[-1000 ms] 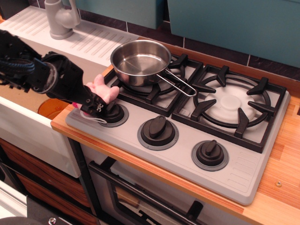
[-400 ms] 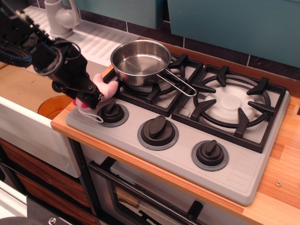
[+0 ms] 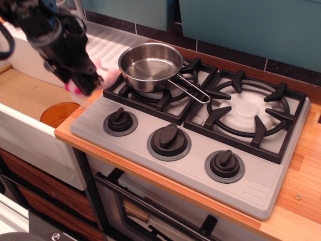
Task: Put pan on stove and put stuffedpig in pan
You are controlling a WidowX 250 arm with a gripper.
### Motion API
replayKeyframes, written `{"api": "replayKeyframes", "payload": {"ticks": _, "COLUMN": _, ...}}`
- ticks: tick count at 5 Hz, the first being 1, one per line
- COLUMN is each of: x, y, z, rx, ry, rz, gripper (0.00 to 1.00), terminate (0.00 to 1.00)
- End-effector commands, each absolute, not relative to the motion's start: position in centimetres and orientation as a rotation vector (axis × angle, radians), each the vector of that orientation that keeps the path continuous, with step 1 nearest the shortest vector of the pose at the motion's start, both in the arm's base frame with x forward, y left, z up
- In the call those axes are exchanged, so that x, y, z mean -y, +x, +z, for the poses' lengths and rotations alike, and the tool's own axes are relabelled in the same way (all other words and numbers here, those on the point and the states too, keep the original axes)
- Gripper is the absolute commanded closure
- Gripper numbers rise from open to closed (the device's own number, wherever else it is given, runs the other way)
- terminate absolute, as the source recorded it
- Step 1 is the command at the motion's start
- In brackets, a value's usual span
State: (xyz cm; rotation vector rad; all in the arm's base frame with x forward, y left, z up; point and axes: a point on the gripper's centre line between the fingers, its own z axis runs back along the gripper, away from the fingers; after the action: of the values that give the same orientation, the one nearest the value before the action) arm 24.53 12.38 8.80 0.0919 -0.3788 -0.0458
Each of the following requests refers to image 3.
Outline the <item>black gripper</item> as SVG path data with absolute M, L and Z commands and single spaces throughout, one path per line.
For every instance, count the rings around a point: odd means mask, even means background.
M 44 68 L 63 83 L 70 81 L 70 92 L 90 96 L 103 83 L 96 73 L 85 48 L 88 42 L 86 25 L 68 11 L 53 15 L 53 30 L 37 40 L 37 49 L 44 58 Z

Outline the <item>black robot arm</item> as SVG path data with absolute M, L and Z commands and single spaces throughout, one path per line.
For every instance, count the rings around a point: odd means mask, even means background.
M 44 67 L 62 82 L 72 81 L 85 96 L 103 83 L 86 52 L 86 24 L 59 10 L 55 1 L 1 1 L 1 18 L 26 35 Z

